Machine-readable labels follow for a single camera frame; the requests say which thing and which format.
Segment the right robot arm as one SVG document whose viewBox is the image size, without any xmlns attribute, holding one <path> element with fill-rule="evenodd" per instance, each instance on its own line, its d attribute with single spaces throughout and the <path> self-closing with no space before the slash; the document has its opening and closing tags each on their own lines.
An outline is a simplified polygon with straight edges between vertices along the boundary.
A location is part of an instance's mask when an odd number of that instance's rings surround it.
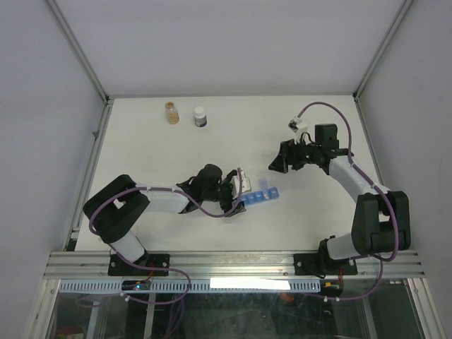
<svg viewBox="0 0 452 339">
<path fill-rule="evenodd" d="M 407 194 L 375 184 L 357 165 L 350 149 L 340 147 L 335 124 L 317 124 L 313 135 L 299 119 L 293 119 L 288 126 L 295 137 L 280 143 L 278 155 L 268 168 L 286 174 L 305 165 L 316 165 L 355 202 L 350 232 L 323 239 L 315 254 L 296 255 L 296 272 L 324 278 L 338 274 L 348 262 L 358 258 L 372 256 L 392 261 L 399 252 L 408 250 L 411 229 Z"/>
</svg>

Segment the white pill bottle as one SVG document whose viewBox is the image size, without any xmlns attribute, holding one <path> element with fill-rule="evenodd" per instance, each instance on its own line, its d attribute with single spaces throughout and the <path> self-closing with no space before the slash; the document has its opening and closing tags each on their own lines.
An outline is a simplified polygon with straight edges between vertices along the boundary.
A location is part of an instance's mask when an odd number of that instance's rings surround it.
<svg viewBox="0 0 452 339">
<path fill-rule="evenodd" d="M 194 108 L 194 123 L 197 127 L 204 127 L 208 123 L 206 111 L 202 106 Z"/>
</svg>

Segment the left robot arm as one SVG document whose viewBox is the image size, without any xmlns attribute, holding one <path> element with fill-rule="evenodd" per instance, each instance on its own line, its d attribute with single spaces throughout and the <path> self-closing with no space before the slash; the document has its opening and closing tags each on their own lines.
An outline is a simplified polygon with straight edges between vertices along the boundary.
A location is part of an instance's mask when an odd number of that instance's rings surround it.
<svg viewBox="0 0 452 339">
<path fill-rule="evenodd" d="M 148 266 L 148 254 L 131 228 L 144 213 L 168 212 L 184 215 L 196 210 L 211 218 L 228 218 L 246 208 L 242 194 L 251 190 L 245 171 L 237 168 L 225 177 L 213 164 L 174 186 L 140 186 L 121 174 L 85 202 L 88 228 L 124 258 L 130 273 L 140 274 Z"/>
</svg>

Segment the blue weekly pill organizer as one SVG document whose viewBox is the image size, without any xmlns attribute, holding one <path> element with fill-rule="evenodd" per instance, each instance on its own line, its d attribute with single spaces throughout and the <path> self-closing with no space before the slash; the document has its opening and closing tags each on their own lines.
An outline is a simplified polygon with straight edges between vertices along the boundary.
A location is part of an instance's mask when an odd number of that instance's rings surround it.
<svg viewBox="0 0 452 339">
<path fill-rule="evenodd" d="M 269 201 L 275 201 L 280 198 L 280 192 L 276 186 L 270 185 L 267 178 L 262 178 L 258 181 L 258 189 L 242 194 L 241 202 L 244 206 L 254 206 Z"/>
</svg>

